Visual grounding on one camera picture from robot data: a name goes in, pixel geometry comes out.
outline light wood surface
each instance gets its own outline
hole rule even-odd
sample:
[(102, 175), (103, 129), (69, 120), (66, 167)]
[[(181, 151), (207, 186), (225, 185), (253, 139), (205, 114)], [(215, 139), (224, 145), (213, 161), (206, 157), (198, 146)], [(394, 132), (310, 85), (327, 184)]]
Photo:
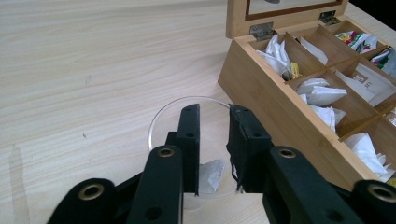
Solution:
[[(0, 223), (46, 223), (80, 181), (140, 173), (166, 104), (230, 103), (218, 84), (226, 11), (226, 0), (2, 1)], [(346, 14), (396, 46), (387, 26)], [(268, 222), (261, 195), (185, 200), (185, 223)]]

